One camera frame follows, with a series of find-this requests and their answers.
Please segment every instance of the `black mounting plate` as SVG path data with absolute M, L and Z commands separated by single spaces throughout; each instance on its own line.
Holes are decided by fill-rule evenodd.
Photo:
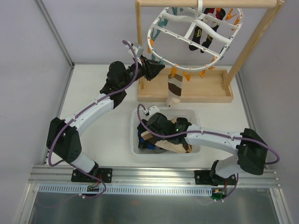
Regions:
M 217 184 L 215 184 L 210 177 L 210 170 L 195 170 L 194 171 L 194 178 L 195 178 L 195 184 L 196 185 L 212 185 L 212 186 L 218 186 L 218 185 L 225 185 L 225 181 L 228 182 L 228 186 L 232 185 L 235 186 L 236 183 L 236 176 L 231 175 L 229 178 L 224 179 L 217 179 Z
M 96 176 L 101 177 L 101 180 L 104 183 L 111 183 L 112 181 L 112 169 L 111 168 L 99 168 L 98 173 Z M 81 173 L 77 169 L 73 170 L 71 175 L 72 182 L 87 182 L 87 183 L 95 183 L 96 180 L 86 176 L 85 174 Z

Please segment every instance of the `white storage container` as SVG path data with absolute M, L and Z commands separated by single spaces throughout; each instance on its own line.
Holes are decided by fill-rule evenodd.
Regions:
M 187 118 L 191 124 L 195 124 L 200 126 L 199 118 L 197 113 L 192 108 L 169 108 L 169 107 L 159 107 L 160 112 L 164 114 L 168 120 L 172 120 L 173 118 Z M 140 110 L 140 116 L 142 119 L 148 120 L 148 118 L 143 114 L 143 110 Z M 142 149 L 138 148 L 138 131 L 137 127 L 140 124 L 138 116 L 137 116 L 137 109 L 132 111 L 131 116 L 131 124 L 130 124 L 130 146 L 133 155 L 136 156 L 150 156 L 150 157 L 178 157 L 178 156 L 194 156 L 199 153 L 200 146 L 192 146 L 191 153 L 175 153 L 172 151 L 166 150 L 163 153 L 157 153 L 153 149 Z

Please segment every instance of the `gray wall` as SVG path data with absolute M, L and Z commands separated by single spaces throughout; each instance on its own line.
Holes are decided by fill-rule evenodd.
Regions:
M 76 63 L 111 63 L 132 60 L 121 41 L 137 41 L 134 0 L 43 0 L 68 52 Z M 142 8 L 142 36 L 146 47 L 146 35 L 151 23 L 163 8 Z M 262 18 L 264 9 L 244 9 L 243 26 L 219 64 L 233 64 L 253 30 Z M 169 22 L 166 27 L 185 34 L 187 23 Z M 230 29 L 220 26 L 218 31 L 229 37 Z M 172 62 L 198 64 L 211 62 L 212 56 L 190 51 L 188 44 L 161 33 L 154 45 L 158 53 Z M 216 41 L 211 49 L 220 52 Z
M 0 1 L 0 217 L 13 223 L 70 71 L 33 0 Z
M 299 220 L 299 1 L 288 0 L 242 67 L 258 132 L 275 148 L 284 194 Z

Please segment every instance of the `brown and white sock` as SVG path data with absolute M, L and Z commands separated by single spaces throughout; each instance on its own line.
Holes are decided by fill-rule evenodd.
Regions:
M 168 98 L 166 100 L 167 106 L 172 106 L 181 102 L 183 86 L 183 77 L 175 74 L 173 78 L 168 76 Z

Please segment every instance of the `wooden base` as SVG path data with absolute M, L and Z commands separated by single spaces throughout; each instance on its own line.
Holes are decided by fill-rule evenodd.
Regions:
M 163 69 L 160 74 L 151 81 L 144 77 L 139 79 L 138 101 L 140 102 L 166 102 L 168 98 L 168 75 L 170 68 Z M 226 69 L 206 70 L 206 75 L 201 78 L 198 73 L 191 74 L 188 82 L 182 71 L 177 71 L 183 76 L 182 103 L 230 103 L 234 95 L 229 86 L 222 88 L 224 77 L 228 74 Z

